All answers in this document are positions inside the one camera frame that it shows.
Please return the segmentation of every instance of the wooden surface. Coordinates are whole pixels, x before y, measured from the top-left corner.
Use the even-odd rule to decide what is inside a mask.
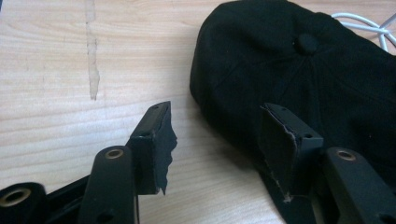
[[[34,181],[51,192],[87,175],[149,106],[171,101],[178,145],[167,194],[139,198],[142,223],[282,223],[251,164],[189,93],[199,28],[221,2],[4,0],[0,189]],[[293,2],[377,23],[396,12],[394,0]]]

